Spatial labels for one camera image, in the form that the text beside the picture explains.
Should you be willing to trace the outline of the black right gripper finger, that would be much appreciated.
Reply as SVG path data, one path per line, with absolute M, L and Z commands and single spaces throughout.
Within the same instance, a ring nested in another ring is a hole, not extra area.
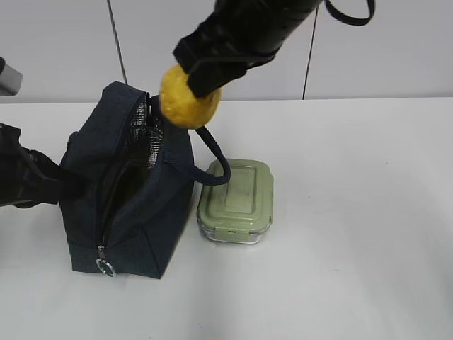
M 173 56 L 184 71 L 195 71 L 202 64 L 212 62 L 212 36 L 207 33 L 191 33 L 181 38 L 173 50 Z
M 246 61 L 186 61 L 187 85 L 196 98 L 211 94 L 246 72 Z

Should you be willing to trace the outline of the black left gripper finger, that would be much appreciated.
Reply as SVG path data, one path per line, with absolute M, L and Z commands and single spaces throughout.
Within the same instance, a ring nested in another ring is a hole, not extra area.
M 48 156 L 37 150 L 30 150 L 30 156 L 37 168 L 48 179 L 45 190 L 56 203 L 62 200 L 75 200 L 84 195 L 87 180 L 72 171 L 63 169 L 54 163 Z

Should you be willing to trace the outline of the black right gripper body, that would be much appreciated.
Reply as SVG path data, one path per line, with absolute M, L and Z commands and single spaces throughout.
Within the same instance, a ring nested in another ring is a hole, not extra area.
M 212 61 L 265 64 L 280 49 L 278 6 L 215 6 L 192 33 L 212 36 Z

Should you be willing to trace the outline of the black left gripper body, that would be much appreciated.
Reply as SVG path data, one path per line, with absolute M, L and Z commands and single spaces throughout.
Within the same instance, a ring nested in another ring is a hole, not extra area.
M 1 207 L 32 208 L 36 202 L 39 176 L 33 158 L 21 147 L 21 130 L 1 124 Z

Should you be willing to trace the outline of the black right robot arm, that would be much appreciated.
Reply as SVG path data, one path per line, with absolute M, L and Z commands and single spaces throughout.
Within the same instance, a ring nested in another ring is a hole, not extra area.
M 181 38 L 173 56 L 197 98 L 274 60 L 318 1 L 216 1 L 213 12 Z

